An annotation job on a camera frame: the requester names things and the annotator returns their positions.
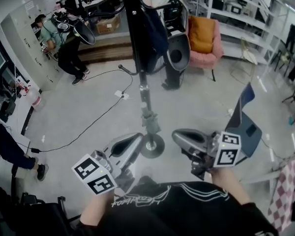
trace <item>white cabinet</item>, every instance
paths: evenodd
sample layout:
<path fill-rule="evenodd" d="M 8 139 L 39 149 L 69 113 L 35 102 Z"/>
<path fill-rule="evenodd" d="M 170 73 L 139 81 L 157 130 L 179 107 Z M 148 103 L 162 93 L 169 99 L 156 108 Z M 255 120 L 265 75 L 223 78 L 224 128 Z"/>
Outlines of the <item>white cabinet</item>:
<path fill-rule="evenodd" d="M 40 51 L 40 43 L 32 29 L 39 14 L 46 14 L 44 0 L 32 0 L 8 14 L 1 27 L 14 53 L 39 88 L 52 90 L 63 71 Z"/>

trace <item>concrete floor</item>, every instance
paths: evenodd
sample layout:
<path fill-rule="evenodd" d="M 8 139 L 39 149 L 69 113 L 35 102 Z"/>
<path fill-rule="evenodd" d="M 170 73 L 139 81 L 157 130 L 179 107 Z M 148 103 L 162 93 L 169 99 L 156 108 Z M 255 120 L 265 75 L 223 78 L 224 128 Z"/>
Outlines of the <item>concrete floor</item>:
<path fill-rule="evenodd" d="M 88 77 L 118 69 L 118 64 L 134 71 L 133 60 L 113 61 L 92 64 Z M 238 68 L 251 71 L 251 65 L 232 59 L 222 59 L 215 69 L 217 82 L 212 81 L 208 70 L 186 70 L 182 86 L 176 91 L 165 91 L 161 82 L 165 71 L 148 77 L 151 91 L 152 108 L 158 114 L 159 133 L 165 141 L 164 153 L 157 159 L 139 156 L 133 166 L 136 178 L 141 171 L 152 167 L 152 178 L 156 182 L 198 180 L 191 175 L 191 164 L 181 154 L 172 141 L 171 133 L 177 128 L 195 128 L 210 133 L 224 130 L 229 121 L 228 110 L 234 109 L 244 84 L 249 76 Z M 291 134 L 295 134 L 295 125 L 289 125 L 289 117 L 295 115 L 293 104 L 282 104 L 290 96 L 293 86 L 280 72 L 264 66 L 258 66 L 253 76 L 252 87 L 256 98 L 249 103 L 244 112 L 263 131 L 263 139 L 280 157 L 293 153 Z M 111 139 L 131 132 L 145 133 L 142 128 L 140 112 L 139 78 L 135 76 L 127 93 L 128 100 L 122 100 L 103 118 L 84 133 L 70 146 L 56 151 L 38 154 L 40 162 L 47 162 L 49 172 L 43 182 L 39 182 L 33 171 L 28 171 L 24 180 L 19 181 L 20 192 L 27 191 L 46 202 L 56 202 L 58 196 L 65 196 L 65 207 L 69 217 L 80 214 L 92 197 L 83 184 L 76 178 L 71 167 L 85 154 L 102 149 Z M 43 92 L 45 107 L 34 112 L 25 134 L 31 140 L 31 147 L 47 150 L 61 147 L 75 139 L 91 122 L 114 105 L 118 98 L 116 90 L 125 89 L 131 78 L 123 72 L 111 72 L 92 80 L 72 86 L 73 78 L 65 74 L 54 91 Z M 271 160 L 269 149 L 260 142 L 255 154 L 234 168 L 238 179 L 257 177 L 268 173 L 278 166 L 280 159 Z M 268 185 L 250 184 L 245 189 L 266 214 L 269 206 Z M 286 235 L 295 235 L 295 225 L 287 228 Z"/>

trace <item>pink armchair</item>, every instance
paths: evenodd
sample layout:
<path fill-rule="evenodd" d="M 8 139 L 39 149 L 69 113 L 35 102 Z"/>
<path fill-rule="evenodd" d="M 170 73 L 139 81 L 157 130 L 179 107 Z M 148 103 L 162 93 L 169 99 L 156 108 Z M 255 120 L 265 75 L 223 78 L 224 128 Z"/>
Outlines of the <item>pink armchair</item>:
<path fill-rule="evenodd" d="M 217 62 L 223 56 L 224 51 L 223 51 L 223 46 L 221 42 L 220 24 L 217 20 L 214 20 L 214 21 L 215 21 L 215 28 L 214 28 L 212 53 L 204 54 L 204 53 L 197 53 L 197 52 L 191 51 L 189 66 L 203 68 L 203 69 L 211 69 L 213 81 L 216 81 L 214 73 L 213 73 L 213 69 L 215 68 L 215 65 L 217 64 Z"/>

